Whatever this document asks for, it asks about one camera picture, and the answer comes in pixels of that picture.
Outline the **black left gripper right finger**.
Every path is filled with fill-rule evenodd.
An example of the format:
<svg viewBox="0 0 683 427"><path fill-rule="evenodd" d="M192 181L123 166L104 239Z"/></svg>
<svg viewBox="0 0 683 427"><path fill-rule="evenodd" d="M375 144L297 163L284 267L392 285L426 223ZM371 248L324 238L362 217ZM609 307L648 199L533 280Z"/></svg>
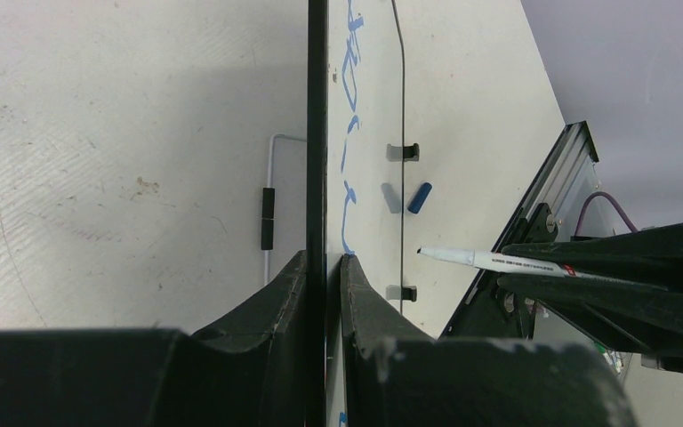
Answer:
<svg viewBox="0 0 683 427"><path fill-rule="evenodd" d="M339 262L344 426L634 426L622 385L577 342L434 339Z"/></svg>

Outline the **black framed whiteboard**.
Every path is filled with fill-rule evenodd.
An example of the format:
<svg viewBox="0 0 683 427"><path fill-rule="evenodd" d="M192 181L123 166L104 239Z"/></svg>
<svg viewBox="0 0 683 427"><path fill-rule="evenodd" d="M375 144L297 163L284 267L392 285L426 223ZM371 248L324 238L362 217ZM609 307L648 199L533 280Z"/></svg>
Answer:
<svg viewBox="0 0 683 427"><path fill-rule="evenodd" d="M326 62L311 62L308 86L325 101L307 115L325 137L318 144L284 133L269 140L264 277L273 279L317 232L328 306L338 299L337 264L350 255L378 294L368 316L400 315L412 292L402 267L405 56L397 6L329 1L326 8Z"/></svg>

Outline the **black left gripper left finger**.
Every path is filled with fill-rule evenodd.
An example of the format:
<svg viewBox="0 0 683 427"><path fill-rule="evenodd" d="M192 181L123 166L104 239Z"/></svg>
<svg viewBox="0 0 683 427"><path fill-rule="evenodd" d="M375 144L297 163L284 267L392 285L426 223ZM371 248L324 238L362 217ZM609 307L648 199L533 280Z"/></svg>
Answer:
<svg viewBox="0 0 683 427"><path fill-rule="evenodd" d="M307 256L194 334L0 332L0 426L301 426Z"/></svg>

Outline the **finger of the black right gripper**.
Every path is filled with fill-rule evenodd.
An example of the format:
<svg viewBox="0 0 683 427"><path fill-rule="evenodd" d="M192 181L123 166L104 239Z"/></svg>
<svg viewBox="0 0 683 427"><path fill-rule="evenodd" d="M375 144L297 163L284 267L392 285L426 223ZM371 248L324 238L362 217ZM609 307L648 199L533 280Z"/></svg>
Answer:
<svg viewBox="0 0 683 427"><path fill-rule="evenodd" d="M506 274L498 285L540 302L611 350L683 363L683 294L599 280Z"/></svg>
<svg viewBox="0 0 683 427"><path fill-rule="evenodd" d="M502 253L621 278L683 277L683 222L608 238L513 244Z"/></svg>

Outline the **blue marker cap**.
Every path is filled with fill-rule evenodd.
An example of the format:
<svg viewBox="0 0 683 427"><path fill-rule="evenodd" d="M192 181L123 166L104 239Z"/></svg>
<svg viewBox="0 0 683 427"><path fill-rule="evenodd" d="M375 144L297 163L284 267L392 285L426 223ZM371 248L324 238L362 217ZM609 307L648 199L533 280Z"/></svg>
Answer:
<svg viewBox="0 0 683 427"><path fill-rule="evenodd" d="M432 184L423 182L411 197L407 205L407 211L411 214L418 214L424 206L430 192L432 191Z"/></svg>

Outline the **white marker pen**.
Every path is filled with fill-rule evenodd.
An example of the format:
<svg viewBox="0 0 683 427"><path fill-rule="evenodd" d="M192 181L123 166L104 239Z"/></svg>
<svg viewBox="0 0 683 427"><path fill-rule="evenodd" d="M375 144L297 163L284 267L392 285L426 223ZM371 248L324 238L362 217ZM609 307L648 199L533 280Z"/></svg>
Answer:
<svg viewBox="0 0 683 427"><path fill-rule="evenodd" d="M545 277L593 278L593 275L575 270L569 265L486 251L420 247L417 253L443 262L457 263L479 270L490 270L498 273Z"/></svg>

